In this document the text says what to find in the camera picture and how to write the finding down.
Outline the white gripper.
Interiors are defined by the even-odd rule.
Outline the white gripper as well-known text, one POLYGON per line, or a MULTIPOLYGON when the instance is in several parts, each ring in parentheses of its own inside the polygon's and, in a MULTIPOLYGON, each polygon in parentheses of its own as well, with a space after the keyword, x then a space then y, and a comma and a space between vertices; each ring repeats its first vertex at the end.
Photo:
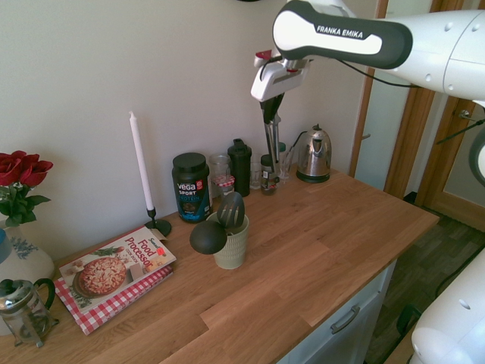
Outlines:
POLYGON ((308 70, 308 59, 275 61, 262 65, 255 77, 251 95, 260 102, 263 121, 274 120, 285 92, 301 86, 308 70))

